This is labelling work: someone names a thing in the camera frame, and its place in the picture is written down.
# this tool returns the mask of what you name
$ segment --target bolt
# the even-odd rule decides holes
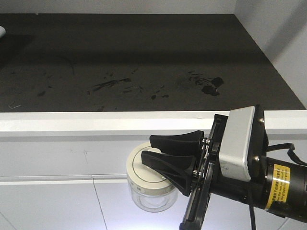
[[[264,118],[259,119],[260,124],[264,124]]]
[[[210,145],[211,139],[206,139],[206,145]]]

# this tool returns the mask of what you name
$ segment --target warning label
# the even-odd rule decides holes
[[[279,164],[274,165],[273,181],[266,209],[269,209],[274,201],[286,202],[290,185],[290,168]]]

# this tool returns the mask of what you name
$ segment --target robotic arm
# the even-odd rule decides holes
[[[190,196],[180,230],[201,229],[211,193],[249,205],[252,230],[254,207],[307,223],[307,164],[292,143],[269,146],[259,105],[215,115],[209,136],[203,134],[150,136],[162,153],[141,154],[144,165]],[[295,164],[267,157],[280,149]]]

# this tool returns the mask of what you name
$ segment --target white lid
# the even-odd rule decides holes
[[[160,196],[172,191],[174,185],[155,170],[142,164],[141,153],[144,150],[161,151],[150,146],[150,142],[137,146],[127,159],[127,178],[131,187],[150,196]]]

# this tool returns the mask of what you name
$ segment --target black tabletop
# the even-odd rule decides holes
[[[0,14],[0,112],[305,110],[231,14]]]

